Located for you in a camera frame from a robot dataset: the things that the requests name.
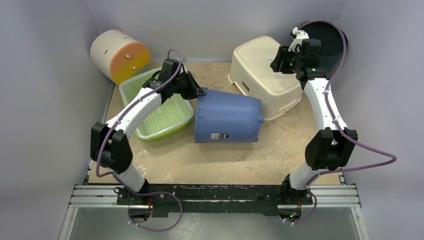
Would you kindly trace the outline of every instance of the wooden table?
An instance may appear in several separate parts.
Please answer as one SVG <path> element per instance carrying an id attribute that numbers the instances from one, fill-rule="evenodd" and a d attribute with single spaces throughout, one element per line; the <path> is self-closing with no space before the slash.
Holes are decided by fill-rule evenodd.
<path id="1" fill-rule="evenodd" d="M 241 94 L 227 79 L 230 63 L 189 63 L 187 68 L 201 87 Z M 190 101 L 193 109 L 196 102 Z M 106 119 L 123 108 L 121 94 L 115 86 Z M 305 147 L 317 132 L 311 104 L 305 95 L 285 115 L 265 121 L 258 142 L 194 143 L 194 126 L 193 117 L 181 132 L 158 141 L 142 141 L 133 135 L 132 164 L 149 183 L 277 185 L 305 161 Z M 93 171 L 89 183 L 116 181 L 111 176 L 98 178 Z M 339 185 L 340 181 L 336 174 L 328 174 L 315 184 Z"/>

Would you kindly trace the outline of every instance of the cylindrical container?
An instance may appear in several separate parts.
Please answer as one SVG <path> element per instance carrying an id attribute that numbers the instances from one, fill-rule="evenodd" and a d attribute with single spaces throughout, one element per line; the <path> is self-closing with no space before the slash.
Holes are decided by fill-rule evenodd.
<path id="1" fill-rule="evenodd" d="M 109 30 L 91 45 L 94 65 L 117 85 L 128 80 L 151 61 L 147 47 L 119 30 Z"/>
<path id="2" fill-rule="evenodd" d="M 197 99 L 195 143 L 251 143 L 258 141 L 264 122 L 261 100 L 204 88 Z"/>

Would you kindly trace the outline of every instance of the blue bin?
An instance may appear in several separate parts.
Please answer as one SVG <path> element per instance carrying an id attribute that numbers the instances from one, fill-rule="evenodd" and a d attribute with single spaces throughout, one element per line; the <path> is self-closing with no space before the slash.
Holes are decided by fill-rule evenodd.
<path id="1" fill-rule="evenodd" d="M 251 143 L 258 141 L 264 122 L 261 100 L 203 88 L 197 99 L 195 143 Z"/>

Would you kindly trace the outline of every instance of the gray floor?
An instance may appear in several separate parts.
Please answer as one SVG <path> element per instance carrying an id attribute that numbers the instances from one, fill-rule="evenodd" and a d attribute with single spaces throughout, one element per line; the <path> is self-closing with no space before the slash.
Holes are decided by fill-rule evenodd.
<path id="1" fill-rule="evenodd" d="M 153 218 L 148 227 L 172 225 L 178 214 Z M 358 240 L 350 208 L 318 208 L 306 222 L 291 227 L 261 214 L 185 213 L 174 229 L 150 232 L 128 224 L 125 208 L 80 208 L 71 240 Z"/>

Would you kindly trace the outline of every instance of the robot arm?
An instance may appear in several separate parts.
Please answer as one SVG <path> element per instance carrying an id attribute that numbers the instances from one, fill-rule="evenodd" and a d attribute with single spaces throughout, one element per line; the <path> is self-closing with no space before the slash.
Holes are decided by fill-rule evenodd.
<path id="1" fill-rule="evenodd" d="M 166 82 L 178 69 L 178 63 L 174 59 L 166 59 L 163 62 L 161 71 L 156 72 L 143 84 L 137 96 L 118 115 L 105 124 L 97 122 L 91 128 L 90 157 L 94 161 L 98 159 L 101 145 L 107 133 L 113 128 L 108 139 L 109 141 L 101 153 L 100 165 L 111 169 L 115 173 L 115 176 L 135 192 L 142 192 L 143 186 L 146 185 L 146 180 L 132 165 L 133 154 L 129 139 L 136 131 L 136 128 L 151 112 L 160 107 L 173 94 L 181 94 L 181 97 L 186 100 L 206 95 L 188 71 L 178 73 L 160 91 L 154 92 L 142 101 L 139 101 L 143 96 Z"/>
<path id="2" fill-rule="evenodd" d="M 308 97 L 315 116 L 318 133 L 305 149 L 305 162 L 286 181 L 294 190 L 305 190 L 307 182 L 319 172 L 344 167 L 355 147 L 345 139 L 333 122 L 326 104 L 325 95 L 344 132 L 354 140 L 358 139 L 355 130 L 348 126 L 340 116 L 331 92 L 326 91 L 328 84 L 327 70 L 320 67 L 321 41 L 309 39 L 307 33 L 295 27 L 290 33 L 293 42 L 290 46 L 280 46 L 270 67 L 274 72 L 296 74 L 297 80 Z"/>

